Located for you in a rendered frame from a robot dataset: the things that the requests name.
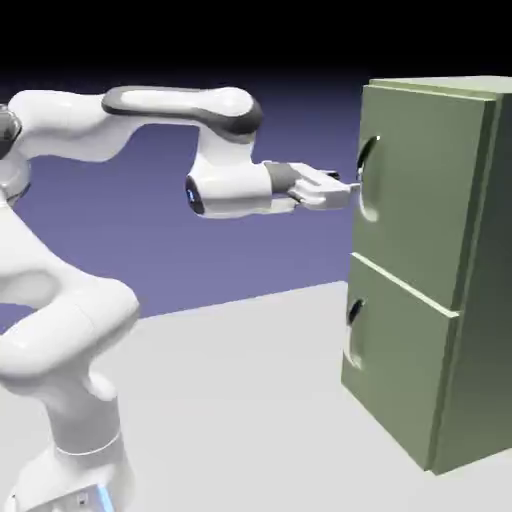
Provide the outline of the short green cabinet door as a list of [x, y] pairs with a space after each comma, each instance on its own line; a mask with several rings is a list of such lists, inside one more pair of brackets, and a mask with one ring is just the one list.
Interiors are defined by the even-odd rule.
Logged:
[[352, 367], [343, 353], [341, 382], [429, 469], [459, 314], [354, 252], [346, 313], [357, 298], [365, 300], [354, 325], [363, 367]]

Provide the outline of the tall green cabinet door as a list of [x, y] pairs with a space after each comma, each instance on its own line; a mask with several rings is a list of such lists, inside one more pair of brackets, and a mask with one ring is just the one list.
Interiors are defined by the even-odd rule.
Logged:
[[457, 310], [501, 100], [372, 84], [363, 91], [364, 165], [354, 252]]

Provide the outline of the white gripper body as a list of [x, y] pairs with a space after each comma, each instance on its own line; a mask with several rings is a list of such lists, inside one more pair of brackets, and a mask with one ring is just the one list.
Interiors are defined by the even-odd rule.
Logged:
[[337, 210], [348, 205], [352, 185], [304, 163], [290, 163], [297, 173], [288, 195], [310, 210]]

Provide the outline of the green cabinet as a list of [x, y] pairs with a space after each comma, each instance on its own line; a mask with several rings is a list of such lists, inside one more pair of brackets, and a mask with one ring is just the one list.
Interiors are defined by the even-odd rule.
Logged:
[[441, 475], [512, 449], [512, 77], [374, 78], [366, 86], [496, 95], [432, 464]]

